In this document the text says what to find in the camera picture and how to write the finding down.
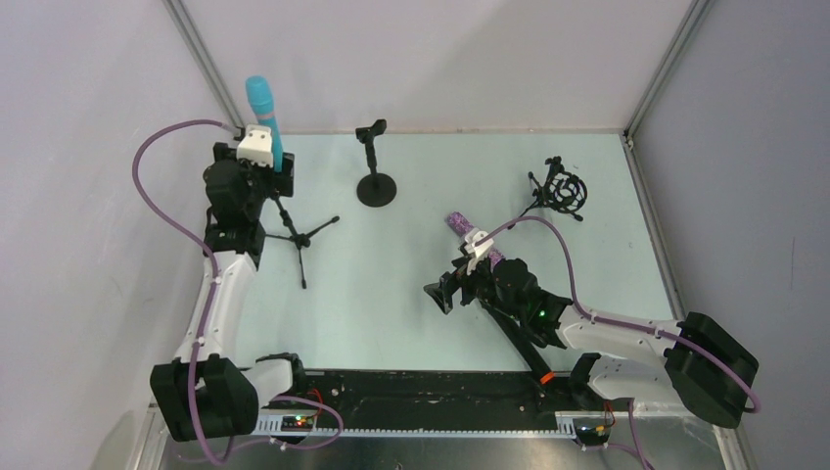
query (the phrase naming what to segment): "purple sparkly microphone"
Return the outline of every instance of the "purple sparkly microphone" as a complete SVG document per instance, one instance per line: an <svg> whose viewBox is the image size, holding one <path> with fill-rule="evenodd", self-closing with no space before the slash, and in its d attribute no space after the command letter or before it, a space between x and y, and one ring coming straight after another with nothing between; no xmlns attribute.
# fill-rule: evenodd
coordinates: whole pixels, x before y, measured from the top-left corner
<svg viewBox="0 0 830 470"><path fill-rule="evenodd" d="M467 217L465 217L461 212L453 212L448 215L446 217L446 224L449 225L449 228L451 228L456 235L462 238L464 238L464 235L467 235L471 230L476 228L476 226L470 223L470 220L467 220ZM490 258L490 269L493 269L504 259L504 255L494 248L490 250L488 256Z"/></svg>

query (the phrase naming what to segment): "microphone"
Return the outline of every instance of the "microphone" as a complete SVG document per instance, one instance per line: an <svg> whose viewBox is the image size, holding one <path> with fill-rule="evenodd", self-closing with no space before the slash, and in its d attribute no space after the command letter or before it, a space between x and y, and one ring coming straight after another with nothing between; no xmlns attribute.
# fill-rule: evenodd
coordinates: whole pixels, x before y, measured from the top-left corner
<svg viewBox="0 0 830 470"><path fill-rule="evenodd" d="M274 115L274 97L271 88L264 76L249 76L245 80L245 92L248 94L248 104L254 111L256 122L271 128L271 152L274 154L274 171L283 170L283 142L280 139L280 128Z"/></svg>
<svg viewBox="0 0 830 470"><path fill-rule="evenodd" d="M448 215L446 217L446 224L459 237L464 237L464 235L467 235L471 230L476 228L461 212L453 212ZM490 253L487 256L490 258L490 269L495 268L497 264L504 260L504 255L495 248L490 249Z"/></svg>

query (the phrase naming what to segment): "robotic arm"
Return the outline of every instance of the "robotic arm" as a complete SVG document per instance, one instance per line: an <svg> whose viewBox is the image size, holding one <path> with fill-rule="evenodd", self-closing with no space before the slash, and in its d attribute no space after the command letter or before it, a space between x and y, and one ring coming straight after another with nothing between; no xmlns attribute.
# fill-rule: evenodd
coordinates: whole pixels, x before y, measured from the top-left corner
<svg viewBox="0 0 830 470"><path fill-rule="evenodd" d="M204 173L210 200L205 243L213 251L218 276L213 276L211 260L206 258L187 334L173 361L155 366L150 377L170 435L179 442L196 439L187 399L194 342L200 345L196 402L208 439L250 434L261 407L279 394L303 388L304 371L295 354L263 357L246 370L234 363L239 312L265 240L259 223L262 206L268 199L294 193L294 156L283 154L281 171L274 170L271 132L267 126L249 125L237 149L216 143L214 163ZM211 284L215 284L213 299L205 311Z"/></svg>
<svg viewBox="0 0 830 470"><path fill-rule="evenodd" d="M478 300L541 386L553 372L534 346L591 351L570 378L575 398L585 405L634 397L686 408L720 427L738 426L747 394L697 350L714 355L748 386L759 365L711 318L692 312L682 321L652 321L575 304L541 289L523 260L491 257L492 241L486 237L484 231L470 230L461 246L464 256L453 261L455 269L424 290L444 313L452 310L459 290L462 306Z"/></svg>

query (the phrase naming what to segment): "black metal base plate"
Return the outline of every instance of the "black metal base plate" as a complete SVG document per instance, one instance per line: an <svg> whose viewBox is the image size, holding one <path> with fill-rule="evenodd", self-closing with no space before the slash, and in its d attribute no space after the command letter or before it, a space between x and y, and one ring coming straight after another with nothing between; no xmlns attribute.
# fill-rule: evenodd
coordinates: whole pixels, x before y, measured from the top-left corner
<svg viewBox="0 0 830 470"><path fill-rule="evenodd" d="M357 183L357 199L370 208L382 208L397 194L397 186L391 176L383 173L367 174Z"/></svg>
<svg viewBox="0 0 830 470"><path fill-rule="evenodd" d="M541 388L527 372L306 369L305 374L308 388L317 389L349 429L555 430L555 411L586 409L572 397L567 377ZM601 409L600 404L593 410ZM318 426L337 427L337 422L323 413Z"/></svg>

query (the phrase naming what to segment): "white wall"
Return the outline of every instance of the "white wall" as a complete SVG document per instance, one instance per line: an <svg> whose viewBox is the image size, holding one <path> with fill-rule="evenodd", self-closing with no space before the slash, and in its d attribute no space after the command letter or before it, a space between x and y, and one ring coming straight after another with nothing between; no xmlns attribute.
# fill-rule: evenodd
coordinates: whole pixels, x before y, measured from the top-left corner
<svg viewBox="0 0 830 470"><path fill-rule="evenodd" d="M635 136L686 306L761 362L762 469L827 468L830 3L716 2Z"/></svg>
<svg viewBox="0 0 830 470"><path fill-rule="evenodd" d="M135 193L132 156L163 125L221 115L157 0L10 2L0 29L0 468L123 468L201 272ZM224 137L183 131L144 165L191 227Z"/></svg>
<svg viewBox="0 0 830 470"><path fill-rule="evenodd" d="M240 111L284 130L622 129L691 0L186 2Z"/></svg>

